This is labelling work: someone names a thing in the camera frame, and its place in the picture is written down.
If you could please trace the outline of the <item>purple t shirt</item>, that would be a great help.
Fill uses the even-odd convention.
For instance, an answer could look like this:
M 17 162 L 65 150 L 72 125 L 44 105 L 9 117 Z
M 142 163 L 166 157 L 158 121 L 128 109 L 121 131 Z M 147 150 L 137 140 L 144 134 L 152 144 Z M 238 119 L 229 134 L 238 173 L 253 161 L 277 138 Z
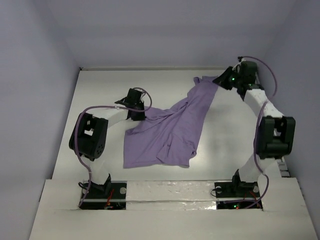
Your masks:
M 195 77 L 187 96 L 169 109 L 152 107 L 146 119 L 124 135 L 125 169 L 168 165 L 188 168 L 197 154 L 204 121 L 218 85 L 215 77 Z

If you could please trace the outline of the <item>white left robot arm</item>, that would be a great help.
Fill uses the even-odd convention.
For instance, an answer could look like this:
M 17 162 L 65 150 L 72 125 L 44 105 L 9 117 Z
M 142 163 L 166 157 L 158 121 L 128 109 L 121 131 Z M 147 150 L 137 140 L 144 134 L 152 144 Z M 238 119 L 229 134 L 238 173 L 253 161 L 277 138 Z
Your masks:
M 117 100 L 114 105 L 90 106 L 79 114 L 68 146 L 88 171 L 88 182 L 78 184 L 84 195 L 95 193 L 104 198 L 110 194 L 111 177 L 108 176 L 106 181 L 99 180 L 94 183 L 91 167 L 82 160 L 82 157 L 91 162 L 98 159 L 105 150 L 108 129 L 114 125 L 126 120 L 145 120 L 145 112 L 151 108 L 152 103 L 145 106 L 144 96 L 150 96 L 145 89 L 130 88 L 127 95 Z

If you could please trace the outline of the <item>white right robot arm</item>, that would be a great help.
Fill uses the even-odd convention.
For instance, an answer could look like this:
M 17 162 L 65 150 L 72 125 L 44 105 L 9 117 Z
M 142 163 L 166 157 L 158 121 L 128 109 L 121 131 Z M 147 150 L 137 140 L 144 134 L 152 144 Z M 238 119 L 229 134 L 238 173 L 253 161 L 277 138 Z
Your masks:
M 255 57 L 240 56 L 235 66 L 228 67 L 213 80 L 225 90 L 236 92 L 257 117 L 253 153 L 231 181 L 215 183 L 219 198 L 240 198 L 249 192 L 258 192 L 258 179 L 276 160 L 292 152 L 296 121 L 285 116 L 272 103 L 263 86 L 258 83 L 258 63 Z

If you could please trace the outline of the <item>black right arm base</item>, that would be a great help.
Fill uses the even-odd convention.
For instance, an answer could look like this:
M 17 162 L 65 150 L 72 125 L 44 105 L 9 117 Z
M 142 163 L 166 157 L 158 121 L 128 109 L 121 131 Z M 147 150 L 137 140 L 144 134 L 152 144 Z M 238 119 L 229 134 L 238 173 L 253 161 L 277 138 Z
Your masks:
M 215 182 L 210 195 L 216 198 L 218 210 L 263 209 L 257 182 L 237 186 L 231 181 Z

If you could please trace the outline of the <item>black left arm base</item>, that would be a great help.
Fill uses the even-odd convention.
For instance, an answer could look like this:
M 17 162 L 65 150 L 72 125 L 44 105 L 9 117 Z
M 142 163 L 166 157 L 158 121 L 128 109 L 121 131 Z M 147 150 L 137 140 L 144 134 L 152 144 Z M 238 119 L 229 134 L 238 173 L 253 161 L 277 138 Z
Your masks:
M 105 184 L 91 183 L 80 209 L 82 210 L 125 210 L 126 181 L 106 181 Z

